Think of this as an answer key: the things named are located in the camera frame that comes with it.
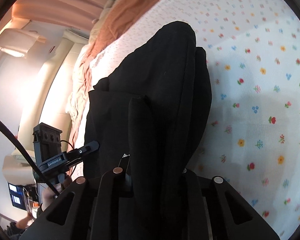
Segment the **upholstered bed frame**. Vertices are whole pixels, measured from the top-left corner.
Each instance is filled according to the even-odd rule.
[[[40,122],[63,131],[61,139],[68,140],[72,122],[66,113],[66,104],[72,92],[72,74],[74,64],[88,40],[66,30],[53,57],[40,69],[32,96],[22,112],[18,140],[34,158],[33,128]],[[4,159],[2,173],[5,179],[14,185],[34,184],[32,168],[16,149]]]

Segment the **white cloth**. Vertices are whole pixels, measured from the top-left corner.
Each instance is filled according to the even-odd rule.
[[[212,86],[189,167],[223,176],[288,239],[300,224],[300,21],[283,0],[161,0],[91,63],[92,84],[176,20],[206,50]]]

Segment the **logo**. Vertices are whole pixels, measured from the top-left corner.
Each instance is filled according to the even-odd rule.
[[[51,165],[53,165],[53,164],[55,164],[55,163],[57,163],[57,162],[60,162],[60,161],[62,161],[61,158],[59,158],[59,159],[57,159],[57,160],[55,160],[53,162],[50,162],[50,163],[48,163],[48,167],[51,166]]]

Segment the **black pants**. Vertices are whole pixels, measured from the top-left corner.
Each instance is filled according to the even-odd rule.
[[[196,150],[211,105],[203,48],[183,22],[160,29],[89,92],[84,159],[87,178],[101,176],[130,154],[133,199],[119,208],[120,239],[179,239],[180,175]]]

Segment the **bed headboard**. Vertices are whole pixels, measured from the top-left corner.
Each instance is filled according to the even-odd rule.
[[[40,122],[63,131],[61,139],[68,140],[71,130],[71,118],[66,113],[66,104],[72,92],[72,73],[74,64],[88,40],[69,30],[64,32],[55,54],[40,69],[32,96],[25,104],[18,132],[18,140],[34,158],[33,128]],[[18,150],[12,155],[22,163],[23,156]]]

